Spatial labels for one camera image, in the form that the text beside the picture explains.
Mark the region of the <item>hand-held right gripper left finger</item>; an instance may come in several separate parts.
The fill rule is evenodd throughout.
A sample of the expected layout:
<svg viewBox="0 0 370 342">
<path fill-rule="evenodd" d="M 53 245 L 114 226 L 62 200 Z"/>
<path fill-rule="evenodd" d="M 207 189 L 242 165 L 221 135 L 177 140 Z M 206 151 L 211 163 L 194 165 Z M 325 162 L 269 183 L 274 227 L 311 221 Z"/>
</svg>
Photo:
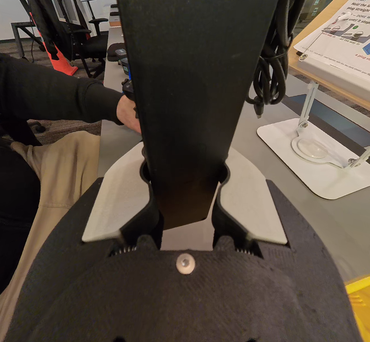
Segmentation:
<svg viewBox="0 0 370 342">
<path fill-rule="evenodd" d="M 159 247 L 162 224 L 144 146 L 136 145 L 105 173 L 82 241 L 117 239 L 133 247 L 141 235 L 149 234 Z"/>
</svg>

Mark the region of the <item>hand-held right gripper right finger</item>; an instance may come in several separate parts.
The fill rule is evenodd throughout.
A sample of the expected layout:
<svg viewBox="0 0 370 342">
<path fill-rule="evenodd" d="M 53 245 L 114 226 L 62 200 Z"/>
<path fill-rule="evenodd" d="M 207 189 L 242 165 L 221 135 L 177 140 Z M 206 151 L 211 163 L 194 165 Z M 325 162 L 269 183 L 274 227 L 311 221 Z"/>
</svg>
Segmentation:
<svg viewBox="0 0 370 342">
<path fill-rule="evenodd" d="M 265 176 L 232 147 L 219 183 L 212 209 L 214 244 L 226 235 L 237 249 L 247 249 L 254 241 L 288 243 Z"/>
</svg>

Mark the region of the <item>black usb hub board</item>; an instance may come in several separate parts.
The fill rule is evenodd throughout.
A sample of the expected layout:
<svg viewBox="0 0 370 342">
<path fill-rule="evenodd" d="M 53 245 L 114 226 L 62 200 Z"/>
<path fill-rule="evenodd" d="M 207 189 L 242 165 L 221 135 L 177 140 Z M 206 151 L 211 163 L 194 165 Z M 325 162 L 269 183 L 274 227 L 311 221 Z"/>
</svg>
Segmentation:
<svg viewBox="0 0 370 342">
<path fill-rule="evenodd" d="M 164 229 L 205 219 L 254 77 L 285 86 L 290 0 L 117 0 Z"/>
</svg>

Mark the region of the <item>person's left forearm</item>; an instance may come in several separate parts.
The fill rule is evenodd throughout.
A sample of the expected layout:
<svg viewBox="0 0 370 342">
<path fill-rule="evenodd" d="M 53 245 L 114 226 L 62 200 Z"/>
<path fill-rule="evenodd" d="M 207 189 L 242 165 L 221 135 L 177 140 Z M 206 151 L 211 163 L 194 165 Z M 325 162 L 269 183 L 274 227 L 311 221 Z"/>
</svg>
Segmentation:
<svg viewBox="0 0 370 342">
<path fill-rule="evenodd" d="M 0 54 L 1 117 L 22 120 L 108 120 L 122 125 L 122 93 L 89 78 L 76 78 L 42 65 Z"/>
</svg>

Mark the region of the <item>person's left hand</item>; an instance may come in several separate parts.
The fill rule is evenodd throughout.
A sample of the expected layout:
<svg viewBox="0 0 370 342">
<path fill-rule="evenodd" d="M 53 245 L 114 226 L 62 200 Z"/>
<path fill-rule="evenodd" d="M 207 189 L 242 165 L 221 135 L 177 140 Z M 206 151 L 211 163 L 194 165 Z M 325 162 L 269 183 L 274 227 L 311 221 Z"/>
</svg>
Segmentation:
<svg viewBox="0 0 370 342">
<path fill-rule="evenodd" d="M 136 104 L 122 95 L 117 105 L 117 118 L 129 129 L 141 134 L 140 121 L 136 117 Z"/>
</svg>

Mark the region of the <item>black handheld device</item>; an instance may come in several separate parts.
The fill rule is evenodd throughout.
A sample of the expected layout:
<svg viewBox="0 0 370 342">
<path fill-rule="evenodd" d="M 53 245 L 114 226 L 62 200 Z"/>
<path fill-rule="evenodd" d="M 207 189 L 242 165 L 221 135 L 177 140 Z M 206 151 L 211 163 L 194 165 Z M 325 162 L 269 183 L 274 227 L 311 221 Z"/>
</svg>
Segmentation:
<svg viewBox="0 0 370 342">
<path fill-rule="evenodd" d="M 123 67 L 124 73 L 131 78 L 127 51 L 125 49 L 117 49 L 115 53 L 118 57 L 119 64 Z"/>
</svg>

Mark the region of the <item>black office chair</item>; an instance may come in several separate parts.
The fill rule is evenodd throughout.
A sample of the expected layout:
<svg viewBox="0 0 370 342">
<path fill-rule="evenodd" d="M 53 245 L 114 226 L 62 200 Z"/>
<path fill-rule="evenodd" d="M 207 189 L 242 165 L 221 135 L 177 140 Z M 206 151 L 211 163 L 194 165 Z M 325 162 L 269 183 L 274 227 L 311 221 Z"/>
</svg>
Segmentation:
<svg viewBox="0 0 370 342">
<path fill-rule="evenodd" d="M 69 24 L 71 36 L 71 61 L 81 60 L 89 78 L 96 79 L 105 71 L 105 59 L 107 56 L 108 34 L 100 32 L 100 24 L 108 22 L 106 18 L 92 19 L 90 24 L 95 26 L 97 35 L 91 36 L 91 31 L 81 25 Z M 90 71 L 86 60 L 99 61 L 99 65 Z"/>
</svg>

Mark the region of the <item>person's beige pants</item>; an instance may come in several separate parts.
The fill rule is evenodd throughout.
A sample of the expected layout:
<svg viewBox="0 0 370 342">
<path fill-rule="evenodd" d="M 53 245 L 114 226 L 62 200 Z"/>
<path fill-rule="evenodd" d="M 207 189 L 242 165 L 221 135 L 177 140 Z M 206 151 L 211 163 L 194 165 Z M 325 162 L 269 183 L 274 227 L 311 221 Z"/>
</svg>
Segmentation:
<svg viewBox="0 0 370 342">
<path fill-rule="evenodd" d="M 40 200 L 19 264 L 1 293 L 1 340 L 35 256 L 61 218 L 97 178 L 100 136 L 78 131 L 49 145 L 11 142 L 10 146 L 37 174 Z"/>
</svg>

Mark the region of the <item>orange traffic cone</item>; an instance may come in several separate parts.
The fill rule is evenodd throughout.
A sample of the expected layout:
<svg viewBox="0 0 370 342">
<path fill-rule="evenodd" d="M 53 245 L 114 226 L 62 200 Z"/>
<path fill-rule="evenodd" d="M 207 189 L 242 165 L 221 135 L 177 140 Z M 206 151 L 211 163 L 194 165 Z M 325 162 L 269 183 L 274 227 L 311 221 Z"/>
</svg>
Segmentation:
<svg viewBox="0 0 370 342">
<path fill-rule="evenodd" d="M 53 68 L 57 71 L 63 72 L 67 74 L 68 76 L 73 76 L 78 68 L 76 66 L 73 66 L 70 64 L 70 62 L 65 58 L 65 56 L 62 54 L 62 52 L 58 49 L 55 43 L 51 42 L 50 40 L 45 40 L 44 37 L 41 34 L 41 31 L 39 27 L 37 26 L 35 19 L 31 12 L 29 12 L 32 23 L 35 24 L 37 31 L 41 37 L 42 45 L 44 49 L 46 50 L 46 53 L 49 56 L 50 62 L 53 66 Z"/>
</svg>

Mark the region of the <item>person's black shirt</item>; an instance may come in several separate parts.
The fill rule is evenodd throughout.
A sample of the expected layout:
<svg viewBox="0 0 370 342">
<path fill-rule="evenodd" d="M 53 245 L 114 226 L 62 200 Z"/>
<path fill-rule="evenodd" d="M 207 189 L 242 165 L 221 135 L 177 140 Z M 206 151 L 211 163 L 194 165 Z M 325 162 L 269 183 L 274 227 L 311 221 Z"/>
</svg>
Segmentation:
<svg viewBox="0 0 370 342">
<path fill-rule="evenodd" d="M 19 264 L 40 200 L 40 180 L 7 139 L 0 142 L 0 293 Z"/>
</svg>

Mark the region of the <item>wooden display board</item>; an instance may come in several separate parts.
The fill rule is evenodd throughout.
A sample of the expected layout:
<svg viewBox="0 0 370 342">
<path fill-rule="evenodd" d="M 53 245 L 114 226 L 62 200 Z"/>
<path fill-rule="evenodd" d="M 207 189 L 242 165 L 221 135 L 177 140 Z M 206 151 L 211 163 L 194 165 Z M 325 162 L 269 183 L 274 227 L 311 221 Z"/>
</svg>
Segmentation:
<svg viewBox="0 0 370 342">
<path fill-rule="evenodd" d="M 306 78 L 313 80 L 319 85 L 333 91 L 335 94 L 348 99 L 354 104 L 358 104 L 362 108 L 370 109 L 369 101 L 369 85 L 354 84 L 354 89 L 350 88 L 350 82 L 347 79 L 342 79 L 344 75 L 342 70 L 329 70 L 327 65 L 318 64 L 318 61 L 310 60 L 308 57 L 301 61 L 297 52 L 303 50 L 295 49 L 294 45 L 305 39 L 309 34 L 314 32 L 319 26 L 325 24 L 334 13 L 348 0 L 333 0 L 323 11 L 310 22 L 295 38 L 288 52 L 289 69 L 302 74 Z"/>
</svg>

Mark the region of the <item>yellow plastic bin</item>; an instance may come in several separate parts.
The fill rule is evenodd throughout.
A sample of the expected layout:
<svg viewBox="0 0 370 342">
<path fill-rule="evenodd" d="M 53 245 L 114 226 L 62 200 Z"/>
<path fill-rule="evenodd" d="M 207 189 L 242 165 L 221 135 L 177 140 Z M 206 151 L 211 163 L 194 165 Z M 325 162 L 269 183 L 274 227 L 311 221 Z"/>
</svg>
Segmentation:
<svg viewBox="0 0 370 342">
<path fill-rule="evenodd" d="M 365 342 L 370 341 L 370 276 L 365 276 L 345 284 L 346 292 L 354 312 L 360 335 Z"/>
</svg>

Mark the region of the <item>printed instruction sheet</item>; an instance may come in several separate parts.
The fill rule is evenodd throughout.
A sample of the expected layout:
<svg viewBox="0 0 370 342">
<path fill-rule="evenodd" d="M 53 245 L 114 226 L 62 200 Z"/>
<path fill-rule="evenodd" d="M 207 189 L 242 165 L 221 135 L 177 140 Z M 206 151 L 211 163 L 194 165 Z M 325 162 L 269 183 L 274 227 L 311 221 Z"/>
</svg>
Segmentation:
<svg viewBox="0 0 370 342">
<path fill-rule="evenodd" d="M 319 15 L 324 22 L 295 44 L 317 60 L 369 82 L 370 0 L 333 0 Z"/>
</svg>

